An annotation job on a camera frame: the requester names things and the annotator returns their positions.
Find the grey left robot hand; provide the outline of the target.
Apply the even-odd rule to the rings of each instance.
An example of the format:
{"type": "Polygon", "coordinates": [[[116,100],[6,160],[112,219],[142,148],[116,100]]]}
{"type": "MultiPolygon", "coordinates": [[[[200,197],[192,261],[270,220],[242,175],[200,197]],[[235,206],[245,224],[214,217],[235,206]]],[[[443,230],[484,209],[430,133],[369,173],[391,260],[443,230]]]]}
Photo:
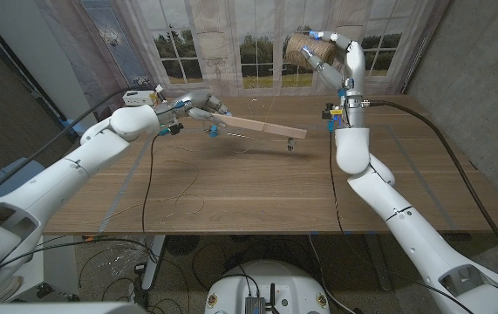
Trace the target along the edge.
{"type": "Polygon", "coordinates": [[[165,126],[177,124],[179,119],[213,120],[213,114],[231,116],[230,110],[209,89],[188,92],[154,109],[159,122],[165,126]]]}

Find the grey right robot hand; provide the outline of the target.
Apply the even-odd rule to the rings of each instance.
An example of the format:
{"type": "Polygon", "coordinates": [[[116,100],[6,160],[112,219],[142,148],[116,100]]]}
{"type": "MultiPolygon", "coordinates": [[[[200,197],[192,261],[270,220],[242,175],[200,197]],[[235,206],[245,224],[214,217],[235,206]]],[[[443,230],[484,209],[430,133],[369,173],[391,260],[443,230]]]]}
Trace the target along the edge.
{"type": "Polygon", "coordinates": [[[304,45],[301,55],[310,68],[329,87],[337,92],[345,91],[345,97],[351,107],[361,106],[365,95],[365,54],[361,45],[346,36],[332,31],[309,31],[309,38],[336,45],[337,56],[344,62],[343,73],[322,60],[314,48],[304,45]]]}

